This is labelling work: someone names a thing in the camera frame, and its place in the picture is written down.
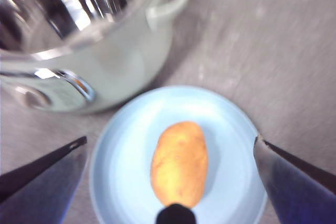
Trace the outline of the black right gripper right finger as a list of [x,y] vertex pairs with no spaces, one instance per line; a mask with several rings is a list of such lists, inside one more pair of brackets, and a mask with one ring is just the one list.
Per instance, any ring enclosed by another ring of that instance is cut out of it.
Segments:
[[258,173],[280,223],[335,223],[335,175],[257,135]]

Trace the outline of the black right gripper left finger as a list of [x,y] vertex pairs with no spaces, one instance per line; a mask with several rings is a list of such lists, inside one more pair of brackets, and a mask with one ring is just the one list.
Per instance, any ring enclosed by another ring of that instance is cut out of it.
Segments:
[[87,164],[85,136],[1,175],[1,223],[62,223]]

